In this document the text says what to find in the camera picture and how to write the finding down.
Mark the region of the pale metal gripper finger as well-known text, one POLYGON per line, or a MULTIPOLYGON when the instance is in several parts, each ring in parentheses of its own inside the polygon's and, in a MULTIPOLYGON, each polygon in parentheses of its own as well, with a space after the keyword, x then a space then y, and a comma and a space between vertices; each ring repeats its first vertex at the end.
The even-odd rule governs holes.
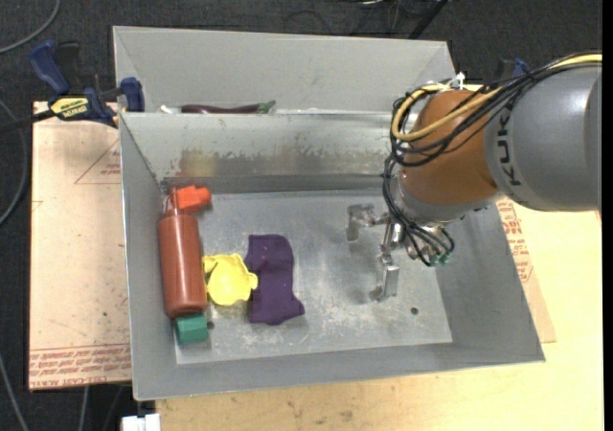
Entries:
POLYGON ((384 223, 384 215, 375 213, 373 204, 354 204, 348 207, 347 241, 356 241, 362 228, 370 228, 384 223))
POLYGON ((383 265, 380 269, 375 288, 369 293, 371 300, 383 302, 397 296, 399 266, 395 264, 383 265))

